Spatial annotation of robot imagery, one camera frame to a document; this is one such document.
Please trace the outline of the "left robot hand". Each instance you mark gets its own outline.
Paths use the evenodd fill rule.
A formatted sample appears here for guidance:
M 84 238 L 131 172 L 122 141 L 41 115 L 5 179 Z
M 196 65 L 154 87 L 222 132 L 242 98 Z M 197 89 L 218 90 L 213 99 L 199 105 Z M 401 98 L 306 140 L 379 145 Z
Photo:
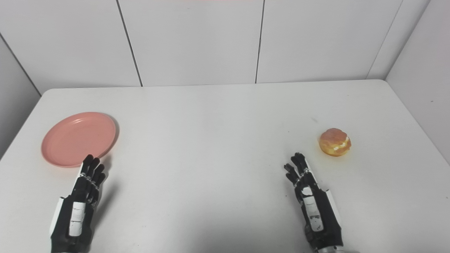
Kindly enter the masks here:
M 71 194 L 58 199 L 50 224 L 50 252 L 88 252 L 93 237 L 91 223 L 106 179 L 104 169 L 92 154 L 81 163 Z

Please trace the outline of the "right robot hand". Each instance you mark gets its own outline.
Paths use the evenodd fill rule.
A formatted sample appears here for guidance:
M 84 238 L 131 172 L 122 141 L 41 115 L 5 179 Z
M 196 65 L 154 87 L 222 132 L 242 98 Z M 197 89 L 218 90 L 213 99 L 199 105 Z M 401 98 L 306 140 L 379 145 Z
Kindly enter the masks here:
M 342 228 L 329 190 L 318 185 L 305 156 L 295 153 L 283 167 L 286 178 L 294 186 L 305 220 L 304 232 L 315 253 L 344 253 Z

